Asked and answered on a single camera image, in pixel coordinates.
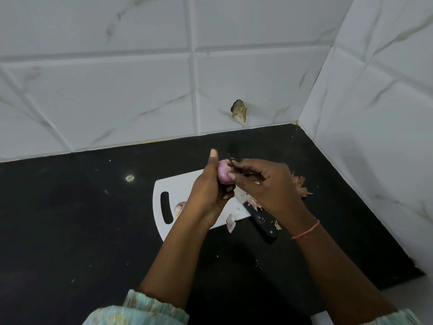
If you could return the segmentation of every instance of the wall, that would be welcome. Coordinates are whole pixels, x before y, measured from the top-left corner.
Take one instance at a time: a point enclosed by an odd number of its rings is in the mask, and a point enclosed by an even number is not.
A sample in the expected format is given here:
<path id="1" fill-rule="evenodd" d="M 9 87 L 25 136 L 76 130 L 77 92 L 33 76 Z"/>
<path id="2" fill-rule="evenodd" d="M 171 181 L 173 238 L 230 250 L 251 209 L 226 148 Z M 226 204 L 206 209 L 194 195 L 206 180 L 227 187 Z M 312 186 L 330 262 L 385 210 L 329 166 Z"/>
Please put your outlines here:
<path id="1" fill-rule="evenodd" d="M 433 0 L 354 0 L 300 125 L 433 275 Z M 428 279 L 388 294 L 432 323 Z"/>
<path id="2" fill-rule="evenodd" d="M 351 2 L 2 0 L 0 158 L 294 122 Z"/>

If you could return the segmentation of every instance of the cutting board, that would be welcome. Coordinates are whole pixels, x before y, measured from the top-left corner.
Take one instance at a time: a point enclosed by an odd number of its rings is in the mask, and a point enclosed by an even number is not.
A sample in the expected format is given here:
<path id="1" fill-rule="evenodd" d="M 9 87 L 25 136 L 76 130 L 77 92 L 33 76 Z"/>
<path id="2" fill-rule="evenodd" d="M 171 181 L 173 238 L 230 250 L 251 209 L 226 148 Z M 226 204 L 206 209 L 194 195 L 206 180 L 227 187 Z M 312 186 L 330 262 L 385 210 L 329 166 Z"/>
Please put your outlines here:
<path id="1" fill-rule="evenodd" d="M 171 227 L 176 222 L 176 204 L 179 202 L 187 201 L 195 179 L 197 179 L 197 177 L 202 172 L 203 170 L 197 170 L 193 172 L 175 175 L 173 177 L 160 179 L 155 182 L 155 186 L 153 188 L 153 216 L 155 218 L 155 224 L 162 240 L 165 240 Z M 161 194 L 164 191 L 168 192 L 170 210 L 171 214 L 173 215 L 173 222 L 171 224 L 166 224 L 162 216 Z M 249 198 L 249 195 L 243 190 L 241 190 L 239 187 L 236 187 L 235 197 L 231 198 L 226 204 L 223 212 L 221 212 L 219 218 L 217 219 L 216 223 L 213 225 L 212 228 L 225 225 L 229 214 L 233 214 L 235 220 L 249 217 L 250 214 L 242 205 L 243 202 L 246 202 L 247 198 Z"/>

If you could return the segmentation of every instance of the person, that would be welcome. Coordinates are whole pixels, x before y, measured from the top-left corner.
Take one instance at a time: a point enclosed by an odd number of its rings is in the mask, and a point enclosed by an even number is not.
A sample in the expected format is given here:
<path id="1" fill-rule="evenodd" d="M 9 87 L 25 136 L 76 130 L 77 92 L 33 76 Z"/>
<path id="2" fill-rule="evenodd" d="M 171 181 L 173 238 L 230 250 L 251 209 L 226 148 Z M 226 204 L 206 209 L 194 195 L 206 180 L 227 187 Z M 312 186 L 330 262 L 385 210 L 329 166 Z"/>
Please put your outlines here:
<path id="1" fill-rule="evenodd" d="M 252 195 L 295 238 L 334 324 L 420 324 L 410 310 L 398 311 L 382 295 L 307 210 L 286 164 L 242 159 L 233 161 L 233 166 L 240 170 L 229 173 L 235 184 Z M 235 185 L 219 185 L 217 168 L 218 153 L 213 149 L 138 290 L 129 291 L 122 307 L 97 309 L 85 325 L 187 323 L 189 316 L 184 309 L 201 246 L 207 231 L 234 196 Z M 242 175 L 242 170 L 252 175 Z"/>

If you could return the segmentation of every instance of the shirt sleeve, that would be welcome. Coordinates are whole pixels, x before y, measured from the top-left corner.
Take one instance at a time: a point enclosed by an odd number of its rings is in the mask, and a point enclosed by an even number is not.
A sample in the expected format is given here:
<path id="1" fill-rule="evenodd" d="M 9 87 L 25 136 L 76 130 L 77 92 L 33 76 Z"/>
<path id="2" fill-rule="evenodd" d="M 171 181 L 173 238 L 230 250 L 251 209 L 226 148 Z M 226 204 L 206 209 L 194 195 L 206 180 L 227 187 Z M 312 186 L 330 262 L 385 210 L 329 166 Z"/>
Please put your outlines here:
<path id="1" fill-rule="evenodd" d="M 129 290 L 122 307 L 99 308 L 83 325 L 186 325 L 188 319 L 189 315 L 181 308 Z"/>
<path id="2" fill-rule="evenodd" d="M 363 325 L 422 325 L 422 323 L 412 311 L 402 309 L 387 316 L 378 317 Z"/>

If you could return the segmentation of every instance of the red string bracelet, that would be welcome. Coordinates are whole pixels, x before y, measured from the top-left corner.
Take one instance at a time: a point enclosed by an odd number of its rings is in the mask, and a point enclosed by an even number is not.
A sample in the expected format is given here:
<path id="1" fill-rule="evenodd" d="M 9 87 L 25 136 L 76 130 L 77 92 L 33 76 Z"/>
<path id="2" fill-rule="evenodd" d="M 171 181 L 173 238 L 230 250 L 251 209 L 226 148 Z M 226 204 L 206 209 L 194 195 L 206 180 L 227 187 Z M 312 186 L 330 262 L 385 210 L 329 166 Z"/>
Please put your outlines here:
<path id="1" fill-rule="evenodd" d="M 304 231 L 302 234 L 299 234 L 299 235 L 297 235 L 295 237 L 292 237 L 292 240 L 294 240 L 296 238 L 299 238 L 299 237 L 302 237 L 303 235 L 312 232 L 319 225 L 319 223 L 320 223 L 320 220 L 317 220 L 317 222 L 310 229 Z"/>

